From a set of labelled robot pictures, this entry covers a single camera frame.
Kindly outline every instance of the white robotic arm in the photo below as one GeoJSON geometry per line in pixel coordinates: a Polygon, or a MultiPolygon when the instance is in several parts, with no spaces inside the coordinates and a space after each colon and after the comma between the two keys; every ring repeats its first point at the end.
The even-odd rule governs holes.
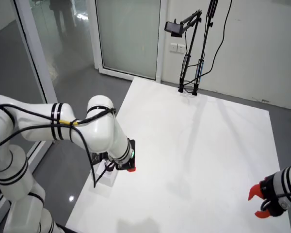
{"type": "Polygon", "coordinates": [[[250,189],[249,200],[258,196],[265,201],[255,215],[259,218],[280,216],[291,207],[291,166],[265,177],[250,189]]]}
{"type": "Polygon", "coordinates": [[[77,120],[66,103],[27,104],[0,95],[0,190],[13,201],[4,232],[49,232],[51,228],[62,232],[43,208],[45,192],[28,170],[25,152],[9,145],[15,126],[29,141],[71,140],[87,153],[107,152],[117,169],[132,171],[134,141],[126,137],[113,110],[109,98],[95,96],[88,102],[86,119],[77,120]]]}

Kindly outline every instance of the glass door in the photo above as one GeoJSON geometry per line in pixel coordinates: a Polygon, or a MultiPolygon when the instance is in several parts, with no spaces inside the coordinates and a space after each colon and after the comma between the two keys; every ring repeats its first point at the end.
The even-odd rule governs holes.
{"type": "Polygon", "coordinates": [[[167,0],[96,0],[89,5],[100,73],[160,82],[167,0]]]}
{"type": "MultiPolygon", "coordinates": [[[[0,0],[0,95],[27,103],[57,102],[47,67],[40,61],[42,50],[29,34],[25,36],[28,25],[20,23],[23,16],[17,1],[0,0]]],[[[33,171],[52,142],[30,142],[18,135],[11,144],[25,150],[33,171]]],[[[0,222],[9,207],[0,195],[0,222]]]]}

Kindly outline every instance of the small white box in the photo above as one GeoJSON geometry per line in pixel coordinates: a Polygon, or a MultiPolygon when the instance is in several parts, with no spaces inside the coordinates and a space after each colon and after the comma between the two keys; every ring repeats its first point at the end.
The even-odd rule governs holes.
{"type": "MultiPolygon", "coordinates": [[[[105,169],[105,160],[102,160],[101,163],[98,165],[98,167],[97,165],[94,166],[96,179],[101,175],[104,169],[105,169]]],[[[118,170],[116,170],[116,168],[114,168],[113,171],[106,171],[105,174],[103,174],[103,176],[100,178],[98,183],[102,183],[102,184],[105,184],[106,186],[112,187],[116,179],[117,173],[118,173],[118,170]]]]}

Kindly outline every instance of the white tabletop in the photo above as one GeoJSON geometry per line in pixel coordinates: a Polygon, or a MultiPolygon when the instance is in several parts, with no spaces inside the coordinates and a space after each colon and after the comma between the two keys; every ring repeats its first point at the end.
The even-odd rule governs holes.
{"type": "Polygon", "coordinates": [[[136,140],[133,173],[88,177],[67,227],[80,233],[290,233],[259,219],[249,190],[279,170],[268,111],[135,78],[117,119],[136,140]]]}

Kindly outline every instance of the gray floor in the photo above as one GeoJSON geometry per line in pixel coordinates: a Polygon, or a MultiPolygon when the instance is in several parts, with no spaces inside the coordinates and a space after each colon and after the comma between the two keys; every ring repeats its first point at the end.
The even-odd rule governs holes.
{"type": "MultiPolygon", "coordinates": [[[[55,91],[58,100],[69,103],[76,117],[81,119],[86,114],[88,100],[94,95],[102,94],[110,97],[115,107],[119,109],[130,82],[101,75],[94,69],[92,58],[88,55],[91,48],[84,49],[81,46],[85,44],[82,35],[88,30],[84,22],[76,26],[81,36],[65,36],[60,39],[58,34],[54,35],[52,30],[56,31],[57,28],[54,18],[51,21],[53,15],[47,7],[48,5],[41,5],[40,11],[39,8],[33,11],[47,15],[42,17],[40,13],[36,13],[34,17],[36,23],[41,23],[39,35],[46,50],[50,72],[56,83],[55,91]],[[42,28],[43,23],[47,25],[45,29],[42,28]]],[[[208,91],[201,90],[200,93],[268,110],[280,168],[291,165],[291,110],[208,91]]],[[[62,141],[56,142],[49,149],[34,172],[35,178],[47,193],[45,207],[51,211],[57,223],[66,224],[89,175],[89,170],[84,151],[68,141],[62,141]],[[74,196],[72,202],[68,200],[70,196],[74,196]]]]}

